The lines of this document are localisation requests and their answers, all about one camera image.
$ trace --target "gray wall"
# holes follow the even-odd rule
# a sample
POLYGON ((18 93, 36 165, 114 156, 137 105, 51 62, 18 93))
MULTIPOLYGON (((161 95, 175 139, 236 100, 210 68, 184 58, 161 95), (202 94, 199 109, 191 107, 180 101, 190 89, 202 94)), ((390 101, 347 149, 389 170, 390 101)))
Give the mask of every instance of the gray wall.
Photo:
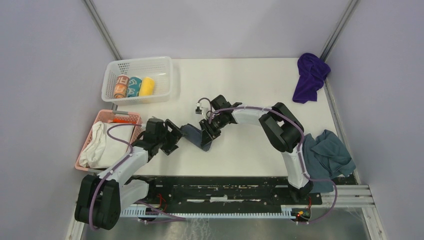
POLYGON ((124 58, 319 55, 348 0, 94 0, 124 58))
POLYGON ((81 1, 0 3, 0 239, 63 239, 113 61, 81 1))
POLYGON ((347 140, 390 240, 424 236, 424 1, 363 0, 328 64, 347 140))

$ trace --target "purple towel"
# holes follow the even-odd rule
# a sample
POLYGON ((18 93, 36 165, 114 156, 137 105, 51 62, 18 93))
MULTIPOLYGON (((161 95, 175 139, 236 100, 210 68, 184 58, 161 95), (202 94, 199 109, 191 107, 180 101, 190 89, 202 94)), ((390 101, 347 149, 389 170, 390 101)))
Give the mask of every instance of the purple towel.
POLYGON ((293 102, 304 104, 317 101, 317 91, 324 86, 330 67, 312 53, 304 53, 297 61, 299 81, 293 94, 293 102))

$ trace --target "white table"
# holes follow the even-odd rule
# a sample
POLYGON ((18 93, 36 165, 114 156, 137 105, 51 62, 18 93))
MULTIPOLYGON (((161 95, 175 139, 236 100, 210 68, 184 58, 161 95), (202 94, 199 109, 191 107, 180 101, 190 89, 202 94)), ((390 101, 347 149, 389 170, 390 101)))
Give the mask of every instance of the white table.
MULTIPOLYGON (((299 79, 297 58, 174 59, 174 89, 167 102, 119 106, 119 111, 136 112, 144 122, 155 116, 177 126, 199 127, 195 114, 201 97, 223 95, 231 104, 242 102, 266 107, 284 103, 315 138, 323 130, 336 132, 324 89, 317 102, 292 101, 299 79)), ((208 152, 186 139, 171 155, 159 153, 136 175, 168 176, 287 176, 281 154, 269 143, 263 129, 230 124, 213 141, 208 152)))

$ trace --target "white towel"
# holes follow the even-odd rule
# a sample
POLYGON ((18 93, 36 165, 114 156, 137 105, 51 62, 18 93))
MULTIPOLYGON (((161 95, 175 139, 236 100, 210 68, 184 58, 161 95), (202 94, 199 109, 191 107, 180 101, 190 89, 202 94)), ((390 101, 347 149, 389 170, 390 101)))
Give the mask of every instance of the white towel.
MULTIPOLYGON (((109 168, 121 159, 127 152, 128 145, 113 140, 107 136, 106 131, 119 123, 96 122, 92 126, 92 140, 81 152, 79 165, 92 169, 109 168)), ((117 126, 110 130, 110 134, 118 139, 129 142, 133 134, 134 126, 117 126)))

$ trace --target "basket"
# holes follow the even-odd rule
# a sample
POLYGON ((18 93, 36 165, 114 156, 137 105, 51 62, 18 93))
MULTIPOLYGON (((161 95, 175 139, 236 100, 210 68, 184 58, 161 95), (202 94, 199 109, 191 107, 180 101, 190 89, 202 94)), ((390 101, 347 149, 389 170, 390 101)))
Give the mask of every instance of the basket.
MULTIPOLYGON (((139 125, 143 123, 142 119, 140 118, 140 114, 136 112, 100 110, 97 114, 97 117, 94 120, 93 125, 97 123, 98 121, 101 121, 104 123, 111 123, 114 119, 119 121, 135 122, 136 124, 139 124, 139 125)), ((142 131, 143 129, 140 126, 135 126, 134 131, 132 132, 130 143, 133 143, 142 131)), ((90 129, 87 139, 85 140, 85 143, 82 146, 81 152, 79 152, 78 158, 76 159, 75 168, 82 171, 98 173, 98 172, 101 172, 101 170, 87 168, 80 165, 81 153, 87 147, 87 145, 91 142, 92 136, 93 136, 92 133, 93 133, 93 130, 90 129)))
POLYGON ((104 72, 101 99, 118 106, 166 102, 170 99, 172 87, 173 63, 168 56, 113 61, 107 65, 104 72), (117 77, 121 74, 125 74, 130 78, 152 78, 155 82, 153 94, 149 96, 114 98, 117 77))

